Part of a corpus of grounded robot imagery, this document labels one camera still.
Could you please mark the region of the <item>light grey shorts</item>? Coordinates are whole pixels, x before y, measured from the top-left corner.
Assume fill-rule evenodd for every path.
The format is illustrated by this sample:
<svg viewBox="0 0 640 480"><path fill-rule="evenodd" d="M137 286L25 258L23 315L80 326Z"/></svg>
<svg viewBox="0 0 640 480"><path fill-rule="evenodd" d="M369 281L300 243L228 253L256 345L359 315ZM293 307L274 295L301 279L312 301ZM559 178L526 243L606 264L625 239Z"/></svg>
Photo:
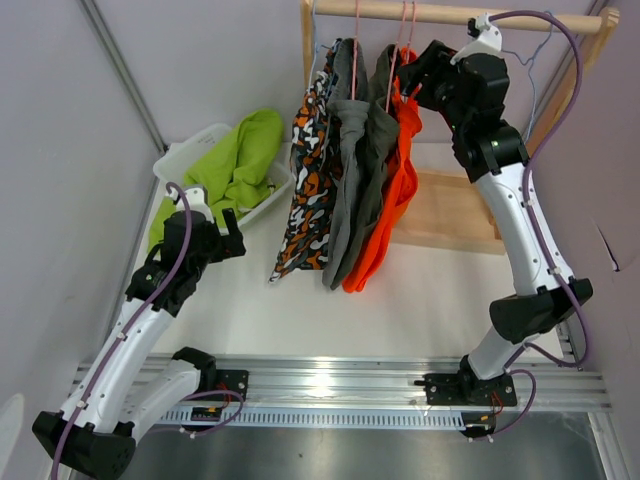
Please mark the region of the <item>light grey shorts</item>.
<svg viewBox="0 0 640 480"><path fill-rule="evenodd" d="M340 41L334 57L335 85L328 98L328 110L338 122L339 159L342 176L337 183L337 194L330 225L328 264L324 269L323 284L335 290L342 282L341 265L346 259L354 227L353 215L358 202L360 169L357 146L365 134L369 114L368 80L364 58L358 48L356 100L351 101L353 38Z"/></svg>

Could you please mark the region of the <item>pink hanger of orange shorts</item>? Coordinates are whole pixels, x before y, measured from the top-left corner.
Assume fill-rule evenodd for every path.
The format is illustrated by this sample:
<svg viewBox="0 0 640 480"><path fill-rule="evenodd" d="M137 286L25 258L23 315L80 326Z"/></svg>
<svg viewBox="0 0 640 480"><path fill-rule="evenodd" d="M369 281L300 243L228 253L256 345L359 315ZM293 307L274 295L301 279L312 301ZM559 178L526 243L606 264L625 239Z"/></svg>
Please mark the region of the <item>pink hanger of orange shorts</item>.
<svg viewBox="0 0 640 480"><path fill-rule="evenodd" d="M411 17L411 26L409 31L409 36L406 42L406 45L403 48L403 56L402 56L402 66L407 65L410 62L410 52L411 52L411 43L414 36L415 25L416 25L416 17L417 17L417 3L416 1L412 1L412 17ZM401 98L403 103L407 103L410 98L406 94L401 94Z"/></svg>

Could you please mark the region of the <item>lime green shorts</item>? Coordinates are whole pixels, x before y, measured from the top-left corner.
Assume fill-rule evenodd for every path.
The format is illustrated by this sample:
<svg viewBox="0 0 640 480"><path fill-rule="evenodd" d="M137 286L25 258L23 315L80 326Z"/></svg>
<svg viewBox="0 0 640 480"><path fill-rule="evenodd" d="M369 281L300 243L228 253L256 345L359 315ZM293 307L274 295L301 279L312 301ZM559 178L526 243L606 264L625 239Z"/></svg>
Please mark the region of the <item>lime green shorts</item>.
<svg viewBox="0 0 640 480"><path fill-rule="evenodd" d="M182 188L202 185L220 228L222 210L232 208L237 222L271 194L267 172L283 143L284 123L271 108L244 117L178 182Z"/></svg>

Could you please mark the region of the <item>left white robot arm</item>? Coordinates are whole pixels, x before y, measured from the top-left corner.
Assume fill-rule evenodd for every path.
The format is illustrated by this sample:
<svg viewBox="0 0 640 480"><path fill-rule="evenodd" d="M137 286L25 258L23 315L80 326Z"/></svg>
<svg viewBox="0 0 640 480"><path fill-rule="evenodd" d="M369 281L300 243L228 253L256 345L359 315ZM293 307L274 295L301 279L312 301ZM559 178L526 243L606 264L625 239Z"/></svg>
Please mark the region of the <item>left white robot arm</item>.
<svg viewBox="0 0 640 480"><path fill-rule="evenodd" d="M223 390L213 355L192 347L173 354L165 369L136 393L130 391L152 347L195 293L205 269L245 254L234 212L226 225L198 211L177 211L137 269L107 341L77 388L56 412L43 411L32 431L53 460L93 479L118 479L137 444L175 404L210 396L243 396Z"/></svg>

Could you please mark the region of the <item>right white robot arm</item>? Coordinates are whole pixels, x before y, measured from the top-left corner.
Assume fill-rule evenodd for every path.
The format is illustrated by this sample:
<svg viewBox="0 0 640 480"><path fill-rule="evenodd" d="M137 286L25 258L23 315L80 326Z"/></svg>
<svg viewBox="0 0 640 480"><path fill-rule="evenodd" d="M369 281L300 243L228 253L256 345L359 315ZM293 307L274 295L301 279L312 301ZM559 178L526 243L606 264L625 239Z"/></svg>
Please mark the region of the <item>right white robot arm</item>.
<svg viewBox="0 0 640 480"><path fill-rule="evenodd" d="M593 288L559 253L536 202L525 144L502 117L505 61L463 55L434 40L399 69L398 79L403 94L443 117L454 156L495 218L511 265L515 292L490 304L492 326L461 359L453 383L462 401L475 404L505 386L506 368L525 345L570 317Z"/></svg>

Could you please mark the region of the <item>pink hanger of grey shorts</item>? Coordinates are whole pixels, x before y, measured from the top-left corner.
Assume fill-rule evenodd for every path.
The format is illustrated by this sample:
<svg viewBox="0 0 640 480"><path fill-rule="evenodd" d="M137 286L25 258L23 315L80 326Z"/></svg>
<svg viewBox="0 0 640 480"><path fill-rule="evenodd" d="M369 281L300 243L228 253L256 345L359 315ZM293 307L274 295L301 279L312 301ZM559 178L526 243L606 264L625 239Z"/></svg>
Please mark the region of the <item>pink hanger of grey shorts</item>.
<svg viewBox="0 0 640 480"><path fill-rule="evenodd" d="M358 34L359 34L359 19L360 19L360 0L354 1L354 19L355 19L355 30L353 36L353 51L352 51L352 71L351 71L351 101L356 100L356 89L357 89L357 64L358 64Z"/></svg>

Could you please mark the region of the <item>dark olive shorts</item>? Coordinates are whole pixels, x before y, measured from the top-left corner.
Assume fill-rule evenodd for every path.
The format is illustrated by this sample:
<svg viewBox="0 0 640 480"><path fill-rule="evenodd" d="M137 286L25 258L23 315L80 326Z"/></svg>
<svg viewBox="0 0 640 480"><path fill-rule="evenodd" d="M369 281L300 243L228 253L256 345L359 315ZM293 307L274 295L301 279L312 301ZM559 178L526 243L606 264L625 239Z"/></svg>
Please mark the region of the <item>dark olive shorts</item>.
<svg viewBox="0 0 640 480"><path fill-rule="evenodd" d="M386 159L399 134L398 121L386 110L394 50L392 44L382 50L371 76L366 73L363 50L352 38L343 40L336 52L336 82L328 109L338 122L342 177L322 276L323 285L332 290L355 271L383 210Z"/></svg>

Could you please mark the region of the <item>orange shorts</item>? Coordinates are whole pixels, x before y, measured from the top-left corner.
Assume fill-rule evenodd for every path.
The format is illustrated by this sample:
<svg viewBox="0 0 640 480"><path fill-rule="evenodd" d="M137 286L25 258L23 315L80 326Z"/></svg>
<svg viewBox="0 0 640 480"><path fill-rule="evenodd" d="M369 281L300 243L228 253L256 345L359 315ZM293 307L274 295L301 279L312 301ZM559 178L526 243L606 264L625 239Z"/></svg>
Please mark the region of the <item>orange shorts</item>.
<svg viewBox="0 0 640 480"><path fill-rule="evenodd" d="M361 192L353 215L354 227L346 259L341 265L340 286L347 293L359 292L378 270L390 243L396 222L405 213L418 189L418 176L411 164L413 137L422 129L417 103L405 104L395 80L389 113L385 112L393 44L376 61L369 79L369 114L364 138L358 143L358 164L364 168Z"/></svg>

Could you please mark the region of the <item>pink hanger of olive shorts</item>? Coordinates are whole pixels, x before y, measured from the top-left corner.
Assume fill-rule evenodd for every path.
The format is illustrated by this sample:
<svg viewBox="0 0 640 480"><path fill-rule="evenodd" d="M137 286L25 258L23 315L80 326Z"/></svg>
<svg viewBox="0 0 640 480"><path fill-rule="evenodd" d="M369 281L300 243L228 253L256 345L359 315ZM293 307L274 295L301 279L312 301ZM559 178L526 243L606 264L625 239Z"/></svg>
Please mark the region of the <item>pink hanger of olive shorts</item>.
<svg viewBox="0 0 640 480"><path fill-rule="evenodd" d="M396 69L396 64L397 64L397 59L398 59L398 52L399 52L399 43L400 43L400 40L402 39L404 25L405 25L405 21L406 21L406 15L407 15L407 2L403 1L402 2L402 15L401 15L401 20L400 20L400 27L399 27L398 34L397 34L397 37L396 37L396 41L394 43L394 49L393 49L393 52L392 52L391 62L390 62L389 78L388 78L388 83L387 83L387 92L386 92L386 99L385 99L386 100L386 102L385 102L385 112L386 113L389 113L390 106L391 106L394 75L395 75L395 69Z"/></svg>

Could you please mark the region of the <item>blue wire hanger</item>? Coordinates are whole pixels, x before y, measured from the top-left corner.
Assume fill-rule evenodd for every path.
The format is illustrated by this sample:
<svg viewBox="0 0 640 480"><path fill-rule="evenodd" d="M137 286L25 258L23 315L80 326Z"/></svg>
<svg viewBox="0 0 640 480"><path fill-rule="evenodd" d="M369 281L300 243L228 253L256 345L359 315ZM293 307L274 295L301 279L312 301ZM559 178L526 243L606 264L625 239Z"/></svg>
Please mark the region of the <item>blue wire hanger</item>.
<svg viewBox="0 0 640 480"><path fill-rule="evenodd" d="M538 58L539 54L541 53L542 49L551 40L551 37L553 35L553 30L554 30L554 26L550 25L546 37L536 46L536 48L533 51L533 53L527 59L524 59L516 51L504 50L505 54L513 56L518 61L518 63L523 68L526 69L527 77L528 77L528 80L529 80L529 83L530 83L530 86L531 86L532 100L531 100L531 108L530 108L529 120L528 120L528 123L526 125L526 128L523 130L523 139L524 139L525 142L528 142L529 139L531 138L531 134L532 134L533 126L534 126L534 120L536 119L536 110L537 110L537 104L538 104L538 92L537 92L536 80L534 79L534 75L533 75L533 70L534 70L534 68L536 66L536 61L537 61L537 58Z"/></svg>

